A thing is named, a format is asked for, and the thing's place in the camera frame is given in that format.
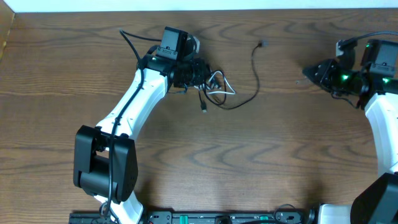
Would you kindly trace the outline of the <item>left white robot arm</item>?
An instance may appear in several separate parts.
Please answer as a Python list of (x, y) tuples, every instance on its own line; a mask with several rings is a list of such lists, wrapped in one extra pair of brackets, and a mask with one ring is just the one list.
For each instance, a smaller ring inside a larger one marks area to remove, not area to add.
[(200, 41), (183, 30), (164, 29), (143, 57), (131, 86), (95, 127), (75, 136), (73, 183), (101, 202), (99, 215), (117, 223), (138, 223), (144, 211), (134, 194), (138, 165), (135, 141), (155, 105), (170, 87), (186, 92), (205, 83), (210, 69), (198, 58)]

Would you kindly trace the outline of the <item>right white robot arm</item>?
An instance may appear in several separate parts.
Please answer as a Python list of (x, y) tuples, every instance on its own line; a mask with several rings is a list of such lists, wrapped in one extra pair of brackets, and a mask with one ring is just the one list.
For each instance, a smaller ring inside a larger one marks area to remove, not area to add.
[(350, 205), (320, 205), (316, 223), (397, 223), (397, 43), (368, 40), (360, 70), (353, 70), (356, 38), (336, 44), (336, 57), (302, 73), (336, 100), (358, 97), (354, 108), (368, 119), (377, 155), (378, 178)]

